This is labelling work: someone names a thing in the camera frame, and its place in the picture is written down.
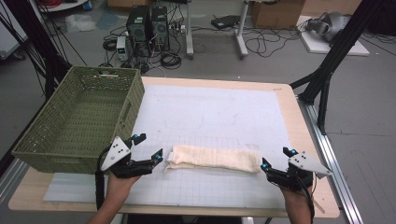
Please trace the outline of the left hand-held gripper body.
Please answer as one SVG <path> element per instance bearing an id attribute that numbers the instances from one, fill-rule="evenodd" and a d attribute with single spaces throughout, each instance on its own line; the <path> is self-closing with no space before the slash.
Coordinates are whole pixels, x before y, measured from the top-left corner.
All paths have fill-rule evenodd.
<path id="1" fill-rule="evenodd" d="M 100 165 L 100 171 L 106 172 L 110 170 L 117 178 L 130 178 L 140 175 L 148 175 L 152 173 L 151 158 L 145 161 L 134 161 L 132 156 L 131 138 L 122 140 L 116 136 L 105 151 L 105 159 Z"/>

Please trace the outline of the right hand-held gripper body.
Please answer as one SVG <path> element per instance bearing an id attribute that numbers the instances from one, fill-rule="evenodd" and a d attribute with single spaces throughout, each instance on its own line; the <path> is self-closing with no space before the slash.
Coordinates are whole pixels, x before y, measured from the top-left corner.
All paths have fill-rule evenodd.
<path id="1" fill-rule="evenodd" d="M 313 184 L 313 174 L 316 174 L 318 178 L 332 175 L 332 171 L 329 168 L 305 151 L 298 152 L 297 155 L 291 158 L 288 157 L 288 166 L 286 171 L 280 171 L 271 165 L 271 169 L 265 173 L 267 180 L 277 186 L 300 191 Z"/>

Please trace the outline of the green woven plastic basket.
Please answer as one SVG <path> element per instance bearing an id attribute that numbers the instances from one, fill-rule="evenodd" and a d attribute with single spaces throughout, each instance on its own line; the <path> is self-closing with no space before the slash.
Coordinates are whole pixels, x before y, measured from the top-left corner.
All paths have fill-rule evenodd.
<path id="1" fill-rule="evenodd" d="M 144 93 L 137 69 L 74 66 L 12 154 L 39 172 L 92 174 L 115 137 L 132 135 Z"/>

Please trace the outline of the cream towel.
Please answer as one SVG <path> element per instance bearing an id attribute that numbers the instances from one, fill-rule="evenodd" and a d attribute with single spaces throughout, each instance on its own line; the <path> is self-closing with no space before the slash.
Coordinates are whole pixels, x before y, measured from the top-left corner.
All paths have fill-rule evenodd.
<path id="1" fill-rule="evenodd" d="M 221 168 L 250 174 L 260 171 L 261 155 L 254 150 L 173 146 L 167 169 Z"/>

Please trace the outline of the person's left hand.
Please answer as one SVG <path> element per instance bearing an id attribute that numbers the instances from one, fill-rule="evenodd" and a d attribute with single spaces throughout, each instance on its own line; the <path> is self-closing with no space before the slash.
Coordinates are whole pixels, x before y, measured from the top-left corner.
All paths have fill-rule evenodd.
<path id="1" fill-rule="evenodd" d="M 140 176 L 117 178 L 114 174 L 108 176 L 106 199 L 114 202 L 124 202 L 130 194 L 131 187 Z"/>

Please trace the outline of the white grid mat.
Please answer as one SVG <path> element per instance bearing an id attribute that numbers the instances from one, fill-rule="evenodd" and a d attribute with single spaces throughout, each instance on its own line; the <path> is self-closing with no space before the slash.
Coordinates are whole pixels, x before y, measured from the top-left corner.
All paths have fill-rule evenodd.
<path id="1" fill-rule="evenodd" d="M 145 89 L 134 132 L 147 138 L 134 147 L 133 159 L 146 160 L 157 150 L 168 159 L 174 146 L 185 145 L 254 150 L 274 168 L 287 168 L 282 149 L 290 139 L 274 92 L 160 85 Z M 127 202 L 237 209 L 284 206 L 280 190 L 264 172 L 170 169 L 166 162 L 134 184 Z"/>

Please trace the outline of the large black computer tower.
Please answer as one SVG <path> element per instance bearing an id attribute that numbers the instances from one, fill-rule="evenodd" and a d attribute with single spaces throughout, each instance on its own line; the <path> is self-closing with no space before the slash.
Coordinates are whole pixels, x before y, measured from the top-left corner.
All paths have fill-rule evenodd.
<path id="1" fill-rule="evenodd" d="M 152 29 L 148 6 L 132 6 L 126 27 L 135 56 L 149 56 L 149 40 Z"/>

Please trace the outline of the white desk leg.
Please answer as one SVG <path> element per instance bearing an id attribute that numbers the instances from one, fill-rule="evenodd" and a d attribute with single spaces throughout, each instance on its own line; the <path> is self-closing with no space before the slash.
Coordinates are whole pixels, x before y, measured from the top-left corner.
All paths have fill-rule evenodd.
<path id="1" fill-rule="evenodd" d="M 194 56 L 193 50 L 193 40 L 192 40 L 192 33 L 191 33 L 191 1 L 186 0 L 187 4 L 187 19 L 186 19 L 186 53 L 187 57 L 192 60 Z"/>
<path id="2" fill-rule="evenodd" d="M 248 50 L 243 37 L 244 25 L 247 14 L 248 14 L 248 0 L 243 0 L 238 29 L 235 31 L 235 39 L 240 50 L 241 60 L 243 60 L 248 56 Z"/>

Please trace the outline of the clear plastic bag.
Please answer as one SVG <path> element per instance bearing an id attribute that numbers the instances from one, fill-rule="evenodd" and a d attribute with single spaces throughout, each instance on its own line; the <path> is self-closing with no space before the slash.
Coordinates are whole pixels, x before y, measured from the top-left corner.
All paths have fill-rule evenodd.
<path id="1" fill-rule="evenodd" d="M 96 23 L 89 15 L 74 14 L 65 18 L 68 33 L 89 32 L 96 28 Z"/>

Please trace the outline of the grey rounded device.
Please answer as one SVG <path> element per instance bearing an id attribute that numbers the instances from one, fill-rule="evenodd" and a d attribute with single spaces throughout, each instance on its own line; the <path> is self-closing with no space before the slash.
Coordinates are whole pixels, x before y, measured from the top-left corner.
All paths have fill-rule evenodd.
<path id="1" fill-rule="evenodd" d="M 331 43 L 338 34 L 344 30 L 349 22 L 349 17 L 340 12 L 324 12 L 318 18 L 309 19 L 305 30 L 314 31 L 325 41 Z"/>

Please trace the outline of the large brown cardboard box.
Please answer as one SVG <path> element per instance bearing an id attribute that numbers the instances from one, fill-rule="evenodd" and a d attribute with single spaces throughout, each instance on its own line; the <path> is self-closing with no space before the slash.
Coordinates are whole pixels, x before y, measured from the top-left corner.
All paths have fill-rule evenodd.
<path id="1" fill-rule="evenodd" d="M 306 0 L 276 0 L 255 2 L 251 21 L 255 28 L 294 30 Z"/>

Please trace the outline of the flat black device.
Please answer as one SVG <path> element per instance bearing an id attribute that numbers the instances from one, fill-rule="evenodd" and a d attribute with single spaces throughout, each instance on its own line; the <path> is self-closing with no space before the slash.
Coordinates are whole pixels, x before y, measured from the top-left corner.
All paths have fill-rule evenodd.
<path id="1" fill-rule="evenodd" d="M 219 30 L 234 27 L 239 23 L 240 17 L 235 15 L 228 15 L 221 18 L 215 18 L 211 24 Z"/>

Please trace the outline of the white round table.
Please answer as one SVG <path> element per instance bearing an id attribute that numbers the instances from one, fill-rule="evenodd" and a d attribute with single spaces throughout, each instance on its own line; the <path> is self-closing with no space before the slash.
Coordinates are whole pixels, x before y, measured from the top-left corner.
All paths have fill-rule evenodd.
<path id="1" fill-rule="evenodd" d="M 65 1 L 62 1 L 61 4 L 54 7 L 48 7 L 40 4 L 38 4 L 37 7 L 41 12 L 56 12 L 56 11 L 71 9 L 74 7 L 82 7 L 86 2 L 89 1 L 90 0 L 77 0 L 76 2 L 73 3 L 66 3 Z"/>

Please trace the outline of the white cabinet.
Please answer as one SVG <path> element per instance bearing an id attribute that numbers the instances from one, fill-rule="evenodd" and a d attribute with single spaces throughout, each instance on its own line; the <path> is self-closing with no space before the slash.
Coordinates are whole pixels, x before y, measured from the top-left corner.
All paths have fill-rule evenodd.
<path id="1" fill-rule="evenodd" d="M 4 20 L 10 28 L 13 28 L 23 41 L 27 39 L 27 35 L 22 30 L 7 5 L 5 3 L 0 3 L 0 60 L 5 60 L 20 46 L 20 43 L 1 20 Z"/>

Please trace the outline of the short aluminium rail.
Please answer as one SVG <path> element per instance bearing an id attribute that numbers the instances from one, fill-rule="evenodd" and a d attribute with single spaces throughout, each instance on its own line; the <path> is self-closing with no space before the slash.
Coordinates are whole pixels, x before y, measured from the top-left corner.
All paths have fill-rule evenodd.
<path id="1" fill-rule="evenodd" d="M 15 188 L 17 182 L 26 172 L 28 165 L 20 159 L 15 159 L 0 176 L 0 205 Z"/>

